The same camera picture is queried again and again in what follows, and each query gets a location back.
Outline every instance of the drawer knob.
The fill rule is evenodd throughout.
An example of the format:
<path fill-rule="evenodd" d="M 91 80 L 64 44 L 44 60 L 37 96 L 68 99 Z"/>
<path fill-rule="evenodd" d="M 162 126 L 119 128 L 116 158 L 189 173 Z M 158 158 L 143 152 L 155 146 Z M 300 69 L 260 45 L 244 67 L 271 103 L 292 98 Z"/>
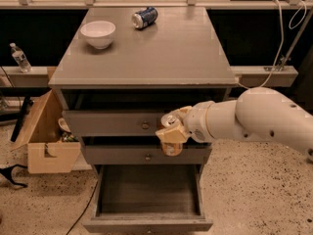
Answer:
<path fill-rule="evenodd" d="M 141 127 L 143 129 L 149 129 L 149 123 L 147 121 L 143 121 L 143 123 L 141 124 Z"/>
<path fill-rule="evenodd" d="M 146 160 L 147 162 L 151 160 L 150 154 L 147 154 L 147 155 L 146 155 L 145 160 Z"/>

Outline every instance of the countertop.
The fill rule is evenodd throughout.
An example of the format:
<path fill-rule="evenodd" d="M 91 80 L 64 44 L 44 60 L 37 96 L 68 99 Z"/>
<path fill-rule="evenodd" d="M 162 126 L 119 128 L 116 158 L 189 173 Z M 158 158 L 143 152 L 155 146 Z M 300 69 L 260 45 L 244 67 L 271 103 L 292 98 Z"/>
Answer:
<path fill-rule="evenodd" d="M 77 31 L 49 82 L 52 88 L 118 86 L 234 86 L 236 79 L 205 8 L 156 8 L 151 26 L 131 22 L 139 8 L 91 8 L 81 26 L 110 21 L 115 40 L 105 50 Z"/>

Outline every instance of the concrete floor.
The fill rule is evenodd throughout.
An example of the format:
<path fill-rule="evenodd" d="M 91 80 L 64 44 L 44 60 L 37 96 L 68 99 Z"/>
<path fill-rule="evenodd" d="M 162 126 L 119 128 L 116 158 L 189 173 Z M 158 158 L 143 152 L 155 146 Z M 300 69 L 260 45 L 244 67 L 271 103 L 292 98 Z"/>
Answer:
<path fill-rule="evenodd" d="M 0 127 L 1 168 L 26 165 L 25 147 L 10 151 L 12 131 L 12 125 Z M 1 235 L 66 235 L 97 181 L 92 170 L 29 174 L 24 169 L 15 171 L 15 179 L 28 187 L 16 189 L 0 175 Z M 286 146 L 219 140 L 201 188 L 206 216 L 214 224 L 208 232 L 182 235 L 313 235 L 313 163 Z M 91 202 L 70 235 L 88 234 L 81 221 L 94 208 Z"/>

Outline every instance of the open cardboard box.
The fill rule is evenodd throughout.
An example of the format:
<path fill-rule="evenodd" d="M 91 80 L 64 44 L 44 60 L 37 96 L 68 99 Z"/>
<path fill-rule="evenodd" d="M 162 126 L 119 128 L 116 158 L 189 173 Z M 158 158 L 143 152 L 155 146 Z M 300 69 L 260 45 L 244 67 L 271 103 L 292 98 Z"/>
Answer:
<path fill-rule="evenodd" d="M 62 107 L 54 92 L 37 98 L 26 115 L 12 150 L 27 145 L 29 173 L 61 173 L 90 169 L 80 152 L 79 142 L 60 142 L 58 119 Z"/>

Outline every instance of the soda can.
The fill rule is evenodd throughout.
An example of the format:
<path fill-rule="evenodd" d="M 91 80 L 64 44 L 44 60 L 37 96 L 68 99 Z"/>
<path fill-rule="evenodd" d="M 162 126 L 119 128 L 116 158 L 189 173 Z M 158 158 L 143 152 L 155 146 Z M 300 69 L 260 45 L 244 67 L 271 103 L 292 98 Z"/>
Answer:
<path fill-rule="evenodd" d="M 149 26 L 157 19 L 157 10 L 154 7 L 147 7 L 144 11 L 136 12 L 132 16 L 135 28 L 141 29 Z"/>

